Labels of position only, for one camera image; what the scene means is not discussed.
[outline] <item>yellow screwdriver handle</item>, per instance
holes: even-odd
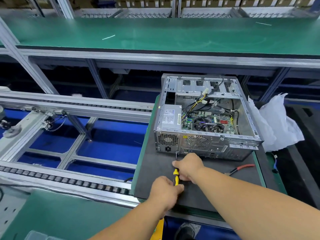
[[[173,172],[173,175],[175,175],[174,177],[174,185],[178,185],[179,184],[179,172],[178,172],[178,169],[175,169],[174,172]]]

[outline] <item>shoe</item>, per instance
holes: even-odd
[[[195,238],[200,231],[201,225],[185,222],[177,230],[174,240]]]

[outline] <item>forearm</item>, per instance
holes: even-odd
[[[243,240],[318,239],[320,211],[290,196],[202,168],[195,183]]]
[[[163,211],[156,202],[147,200],[89,240],[149,240]]]

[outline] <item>screwdriver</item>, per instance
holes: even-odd
[[[173,179],[174,185],[178,185],[179,184],[179,172],[178,172],[177,168],[174,170],[173,176],[174,176],[174,179]]]

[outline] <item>motherboard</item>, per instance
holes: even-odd
[[[182,121],[183,130],[195,130],[214,133],[236,134],[233,117],[230,115],[212,114],[211,112],[191,112]]]

